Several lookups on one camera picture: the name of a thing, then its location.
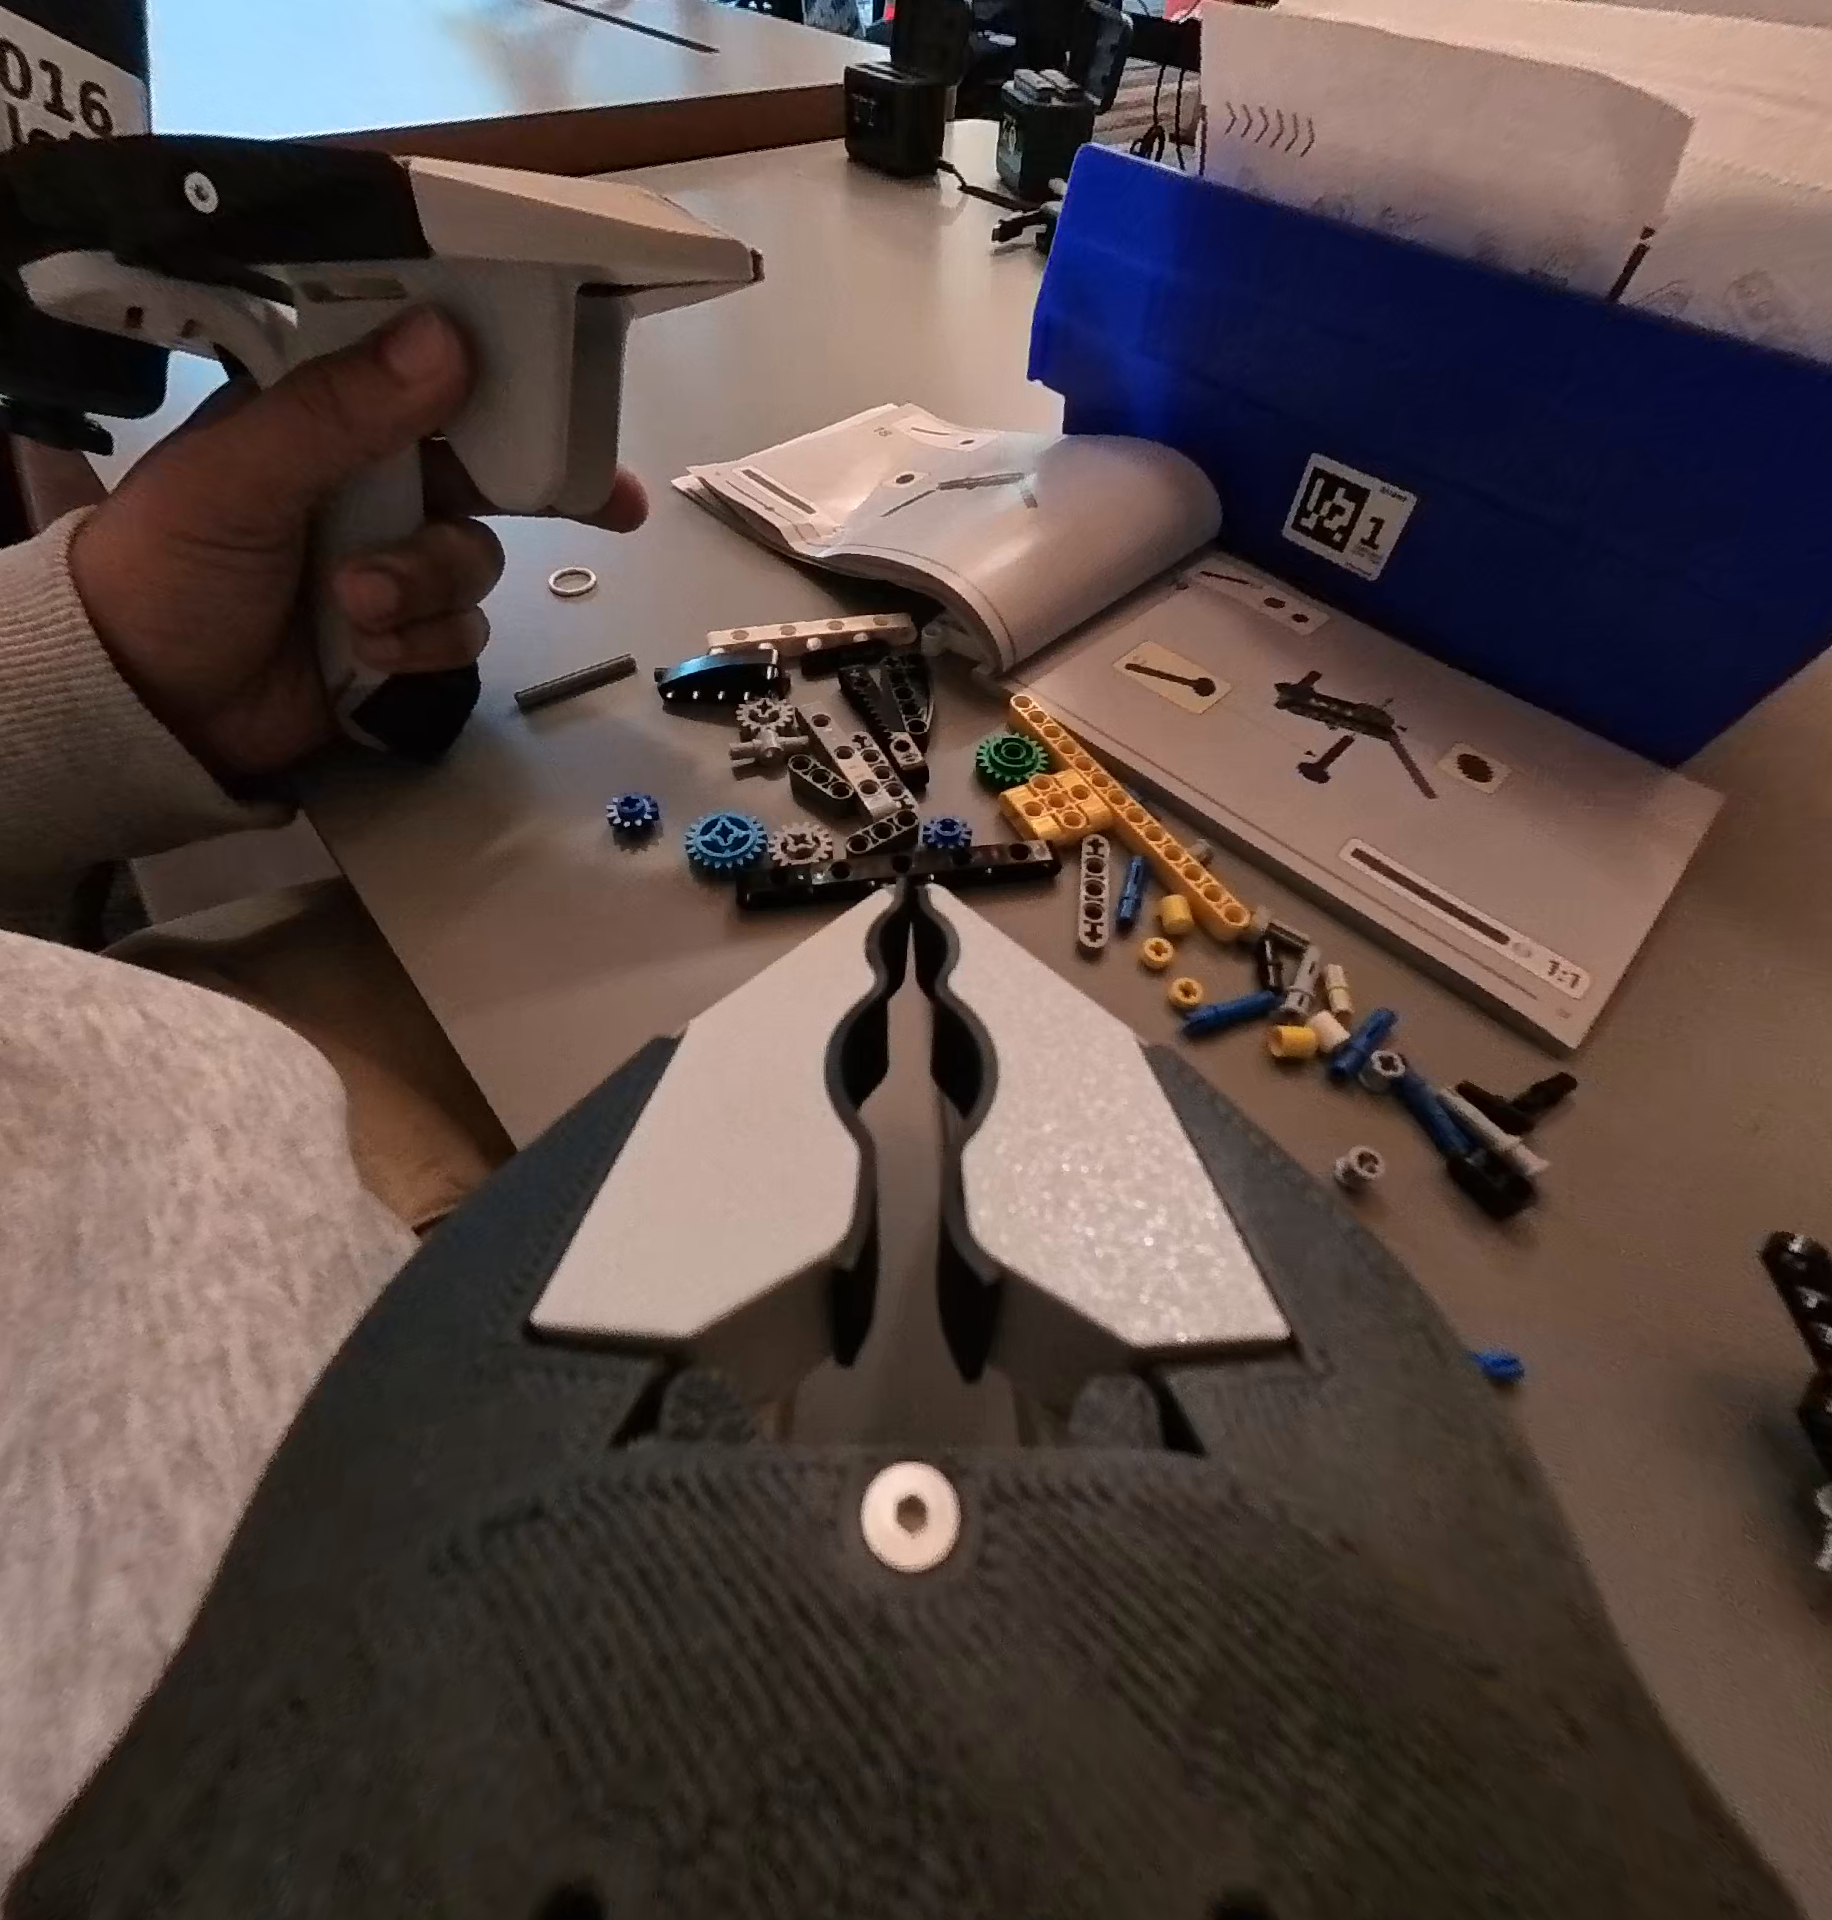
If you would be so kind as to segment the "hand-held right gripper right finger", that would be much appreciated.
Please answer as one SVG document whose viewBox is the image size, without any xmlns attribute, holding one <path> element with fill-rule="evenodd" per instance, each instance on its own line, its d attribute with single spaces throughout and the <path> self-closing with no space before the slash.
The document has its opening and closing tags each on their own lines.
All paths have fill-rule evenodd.
<svg viewBox="0 0 1832 1920">
<path fill-rule="evenodd" d="M 1099 1376 L 1289 1352 L 1265 1264 L 1139 1033 L 934 884 L 916 889 L 916 974 L 959 1373 L 1070 1409 Z"/>
</svg>

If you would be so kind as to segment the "person's left forearm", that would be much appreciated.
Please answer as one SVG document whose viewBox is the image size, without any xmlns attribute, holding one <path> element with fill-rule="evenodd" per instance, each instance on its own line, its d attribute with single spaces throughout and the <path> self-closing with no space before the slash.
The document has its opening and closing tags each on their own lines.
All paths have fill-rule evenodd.
<svg viewBox="0 0 1832 1920">
<path fill-rule="evenodd" d="M 0 929 L 65 945 L 94 872 L 299 809 L 214 780 L 120 674 L 70 568 L 88 514 L 0 549 Z"/>
</svg>

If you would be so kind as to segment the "pile of lego pieces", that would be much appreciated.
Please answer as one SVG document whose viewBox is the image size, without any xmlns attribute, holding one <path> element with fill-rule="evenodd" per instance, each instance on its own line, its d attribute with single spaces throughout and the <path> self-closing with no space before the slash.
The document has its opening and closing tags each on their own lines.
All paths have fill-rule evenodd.
<svg viewBox="0 0 1832 1920">
<path fill-rule="evenodd" d="M 734 630 L 701 656 L 657 667 L 654 687 L 670 712 L 731 716 L 734 762 L 783 766 L 795 796 L 821 809 L 779 827 L 723 807 L 689 822 L 690 869 L 734 883 L 741 910 L 851 904 L 903 880 L 967 893 L 1070 872 L 1076 950 L 1099 958 L 1139 933 L 1139 962 L 1166 974 L 1183 1039 L 1253 1027 L 1277 1065 L 1310 1065 L 1402 1105 L 1487 1217 L 1534 1204 L 1547 1160 L 1528 1136 L 1575 1093 L 1575 1077 L 1555 1074 L 1508 1098 L 1423 1076 L 1394 1045 L 1395 1009 L 1360 1009 L 1339 964 L 1238 899 L 1206 851 L 1163 829 L 1031 695 L 1015 693 L 1012 727 L 976 748 L 976 778 L 1007 834 L 977 839 L 961 815 L 925 815 L 933 676 L 907 616 Z"/>
</svg>

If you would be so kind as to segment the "dark grey lego axle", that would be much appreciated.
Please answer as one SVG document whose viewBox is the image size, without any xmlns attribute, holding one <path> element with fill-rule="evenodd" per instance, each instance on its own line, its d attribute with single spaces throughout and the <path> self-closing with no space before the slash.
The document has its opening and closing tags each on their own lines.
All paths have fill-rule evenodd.
<svg viewBox="0 0 1832 1920">
<path fill-rule="evenodd" d="M 596 659 L 566 674 L 555 674 L 552 679 L 520 687 L 514 693 L 514 706 L 524 716 L 552 706 L 565 706 L 571 701 L 582 699 L 594 689 L 604 689 L 629 676 L 634 676 L 636 670 L 640 659 L 631 653 Z"/>
</svg>

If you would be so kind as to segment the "lego instruction booklet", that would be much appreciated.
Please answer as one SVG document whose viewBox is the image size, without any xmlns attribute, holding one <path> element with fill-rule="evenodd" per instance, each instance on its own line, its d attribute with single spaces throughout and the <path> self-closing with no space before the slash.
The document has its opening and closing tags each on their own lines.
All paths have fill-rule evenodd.
<svg viewBox="0 0 1832 1920">
<path fill-rule="evenodd" d="M 1155 803 L 1562 1052 L 1704 849 L 1716 790 L 1544 713 L 1226 547 L 1183 451 L 888 403 L 689 467 L 779 557 L 925 633 L 1125 819 Z"/>
</svg>

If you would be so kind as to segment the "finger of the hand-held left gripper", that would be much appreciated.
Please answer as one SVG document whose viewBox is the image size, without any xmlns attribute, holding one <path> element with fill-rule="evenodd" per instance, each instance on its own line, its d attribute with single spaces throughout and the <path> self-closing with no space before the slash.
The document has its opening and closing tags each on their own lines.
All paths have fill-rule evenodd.
<svg viewBox="0 0 1832 1920">
<path fill-rule="evenodd" d="M 594 514 L 614 492 L 633 324 L 737 294 L 763 254 L 641 185 L 412 158 L 429 257 L 415 300 L 472 345 L 448 440 L 504 514 Z"/>
</svg>

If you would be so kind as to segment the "person's left hand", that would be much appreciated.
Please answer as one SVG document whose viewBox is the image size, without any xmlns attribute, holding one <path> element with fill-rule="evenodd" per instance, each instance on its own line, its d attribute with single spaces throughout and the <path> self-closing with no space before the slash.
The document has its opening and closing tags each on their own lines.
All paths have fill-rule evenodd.
<svg viewBox="0 0 1832 1920">
<path fill-rule="evenodd" d="M 469 391 L 463 334 L 417 305 L 267 389 L 231 380 L 81 520 L 70 565 L 106 650 L 231 794 L 265 799 L 337 739 L 311 530 L 377 463 L 420 458 L 429 517 L 330 575 L 359 659 L 442 674 L 486 648 L 504 549 L 444 440 Z"/>
</svg>

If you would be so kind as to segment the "black electronic box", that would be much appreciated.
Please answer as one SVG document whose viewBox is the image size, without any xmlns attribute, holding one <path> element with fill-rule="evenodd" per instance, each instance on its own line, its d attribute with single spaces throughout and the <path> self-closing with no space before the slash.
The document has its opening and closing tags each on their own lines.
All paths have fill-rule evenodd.
<svg viewBox="0 0 1832 1920">
<path fill-rule="evenodd" d="M 893 179 L 934 175 L 946 157 L 955 95 L 955 78 L 891 61 L 851 61 L 843 73 L 844 154 Z"/>
<path fill-rule="evenodd" d="M 1006 192 L 1024 204 L 1068 179 L 1073 157 L 1093 138 L 1098 101 L 1070 74 L 1023 65 L 1000 92 L 994 172 Z"/>
</svg>

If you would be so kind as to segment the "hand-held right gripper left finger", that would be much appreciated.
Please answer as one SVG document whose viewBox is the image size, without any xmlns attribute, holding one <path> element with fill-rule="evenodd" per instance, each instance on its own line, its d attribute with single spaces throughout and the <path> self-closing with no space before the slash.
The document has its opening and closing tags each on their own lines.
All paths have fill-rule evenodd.
<svg viewBox="0 0 1832 1920">
<path fill-rule="evenodd" d="M 676 1039 L 534 1309 L 583 1348 L 721 1373 L 851 1364 L 880 1293 L 880 1152 L 908 898 L 881 886 Z"/>
</svg>

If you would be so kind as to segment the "blue plastic storage bin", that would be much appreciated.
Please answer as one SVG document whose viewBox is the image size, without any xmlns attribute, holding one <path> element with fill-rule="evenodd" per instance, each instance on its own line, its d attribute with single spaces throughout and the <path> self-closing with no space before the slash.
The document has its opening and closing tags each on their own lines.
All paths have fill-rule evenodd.
<svg viewBox="0 0 1832 1920">
<path fill-rule="evenodd" d="M 1832 646 L 1832 369 L 1088 145 L 1030 375 L 1235 552 L 1658 764 Z"/>
</svg>

